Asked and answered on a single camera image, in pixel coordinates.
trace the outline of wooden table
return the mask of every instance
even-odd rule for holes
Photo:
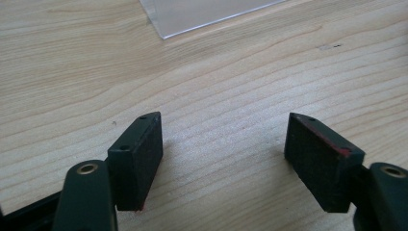
[[[0,22],[5,214],[154,111],[165,156],[121,231],[353,230],[284,160],[289,112],[408,168],[406,0],[289,0],[168,40],[137,0],[3,0]]]

